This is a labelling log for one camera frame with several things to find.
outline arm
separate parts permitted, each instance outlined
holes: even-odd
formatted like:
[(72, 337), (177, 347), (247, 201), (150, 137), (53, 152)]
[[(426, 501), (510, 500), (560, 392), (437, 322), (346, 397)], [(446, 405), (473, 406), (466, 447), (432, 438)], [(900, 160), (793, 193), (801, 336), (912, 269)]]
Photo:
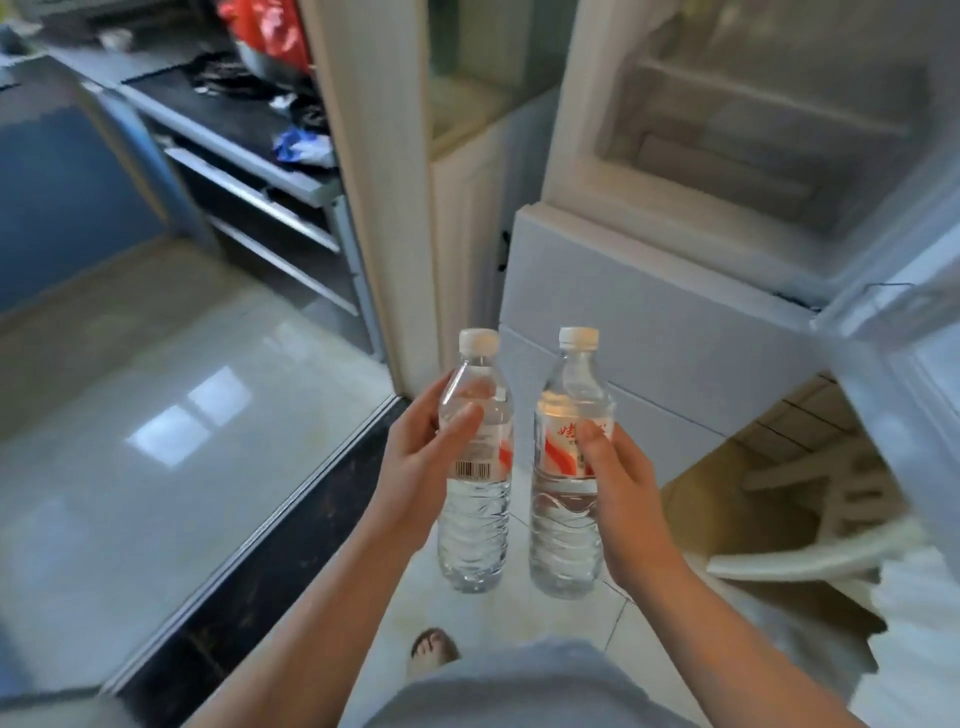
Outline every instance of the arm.
[(446, 380), (391, 426), (363, 518), (188, 728), (337, 725), (396, 585), (444, 506), (449, 467), (483, 419), (471, 405), (437, 433)]
[(627, 590), (715, 728), (865, 728), (794, 667), (686, 564), (660, 505), (653, 465), (618, 426), (612, 441), (577, 425), (597, 473), (600, 535)]

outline blue cloth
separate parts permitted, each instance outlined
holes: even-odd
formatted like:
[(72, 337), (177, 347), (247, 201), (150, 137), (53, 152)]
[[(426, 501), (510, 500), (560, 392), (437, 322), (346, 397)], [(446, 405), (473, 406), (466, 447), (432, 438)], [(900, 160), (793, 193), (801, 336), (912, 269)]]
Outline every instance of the blue cloth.
[(327, 168), (336, 166), (329, 136), (295, 126), (274, 139), (274, 152), (279, 161)]

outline door frame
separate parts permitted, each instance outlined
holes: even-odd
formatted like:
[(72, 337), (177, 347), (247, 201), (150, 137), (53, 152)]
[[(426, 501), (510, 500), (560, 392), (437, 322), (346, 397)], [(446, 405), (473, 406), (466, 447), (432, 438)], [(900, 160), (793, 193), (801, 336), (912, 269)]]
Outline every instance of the door frame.
[(300, 18), (395, 390), (440, 371), (425, 0), (314, 0)]

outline water bottle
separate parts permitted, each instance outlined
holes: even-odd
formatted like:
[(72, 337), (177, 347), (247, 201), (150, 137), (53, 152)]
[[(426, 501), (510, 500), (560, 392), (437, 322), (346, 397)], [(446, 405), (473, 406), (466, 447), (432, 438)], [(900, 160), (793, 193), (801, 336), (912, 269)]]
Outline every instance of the water bottle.
[(595, 328), (560, 329), (561, 354), (540, 393), (530, 495), (530, 578), (541, 591), (575, 599), (593, 589), (603, 560), (597, 484), (576, 441), (579, 420), (613, 435), (615, 402), (597, 374)]
[(489, 328), (460, 332), (460, 366), (446, 385), (440, 421), (470, 402), (483, 407), (483, 424), (446, 480), (437, 556), (458, 592), (488, 592), (507, 558), (510, 473), (514, 462), (514, 410), (503, 375), (493, 363), (500, 336)]

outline red and white label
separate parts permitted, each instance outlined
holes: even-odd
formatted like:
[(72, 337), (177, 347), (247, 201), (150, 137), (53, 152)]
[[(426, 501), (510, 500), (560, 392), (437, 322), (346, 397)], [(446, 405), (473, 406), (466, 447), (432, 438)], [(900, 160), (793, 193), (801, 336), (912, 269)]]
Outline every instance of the red and white label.
[(514, 466), (514, 424), (480, 425), (450, 469), (450, 477), (478, 483), (499, 483)]
[[(613, 417), (593, 420), (608, 438), (613, 436)], [(566, 417), (539, 416), (537, 462), (542, 473), (566, 477), (590, 477), (593, 468), (577, 445), (577, 421)]]

